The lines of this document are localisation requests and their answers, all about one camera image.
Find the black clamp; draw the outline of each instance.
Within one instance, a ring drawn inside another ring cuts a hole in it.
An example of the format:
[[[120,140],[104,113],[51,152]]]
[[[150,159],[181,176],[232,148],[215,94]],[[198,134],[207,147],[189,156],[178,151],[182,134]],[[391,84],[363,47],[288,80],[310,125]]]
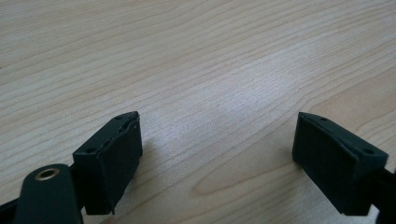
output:
[[[388,154],[338,124],[300,113],[292,156],[347,216],[367,216],[371,204],[377,223],[396,223],[396,175],[385,169]]]
[[[0,206],[0,223],[83,223],[112,212],[142,156],[139,114],[116,116],[73,153],[74,164],[52,164],[25,177],[21,197]]]

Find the black plastic part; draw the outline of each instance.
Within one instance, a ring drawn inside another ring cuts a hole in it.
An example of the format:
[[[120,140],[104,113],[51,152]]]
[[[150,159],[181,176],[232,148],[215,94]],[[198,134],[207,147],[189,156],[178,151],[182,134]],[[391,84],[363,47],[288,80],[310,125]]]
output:
[[[82,223],[67,165],[44,166],[25,177],[13,223]]]
[[[139,114],[122,114],[73,153],[88,215],[114,214],[142,156]]]
[[[81,174],[78,172],[76,165],[74,163],[70,166],[70,172],[73,178],[73,184],[75,187],[78,208],[79,210],[81,210],[84,207],[84,203],[86,201],[85,193],[84,193],[85,181],[82,178]]]
[[[348,216],[366,216],[375,177],[388,154],[336,123],[300,113],[292,156],[335,208]]]

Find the wood grain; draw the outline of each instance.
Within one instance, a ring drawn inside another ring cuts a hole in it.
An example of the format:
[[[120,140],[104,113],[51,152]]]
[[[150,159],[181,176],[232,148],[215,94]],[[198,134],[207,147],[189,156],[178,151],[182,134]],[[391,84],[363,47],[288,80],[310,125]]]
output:
[[[338,214],[290,152],[306,111],[395,169],[395,31],[389,0],[2,1],[0,203],[138,110],[116,223],[374,223]]]

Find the metal grommet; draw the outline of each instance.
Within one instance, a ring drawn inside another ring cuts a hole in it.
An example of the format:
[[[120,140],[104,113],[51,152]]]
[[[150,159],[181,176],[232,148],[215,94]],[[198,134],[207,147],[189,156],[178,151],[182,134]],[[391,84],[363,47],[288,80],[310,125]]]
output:
[[[55,177],[57,174],[59,174],[59,172],[61,171],[57,168],[49,168],[38,173],[35,176],[35,180],[38,181],[48,180]]]

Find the black plastic block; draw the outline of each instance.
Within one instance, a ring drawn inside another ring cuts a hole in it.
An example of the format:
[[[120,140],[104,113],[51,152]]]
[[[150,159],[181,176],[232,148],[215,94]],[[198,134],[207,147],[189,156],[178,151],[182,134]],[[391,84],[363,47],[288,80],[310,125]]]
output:
[[[73,153],[88,215],[114,213],[142,153],[136,111],[116,116]]]
[[[368,214],[387,153],[329,119],[300,113],[292,155],[340,213]]]

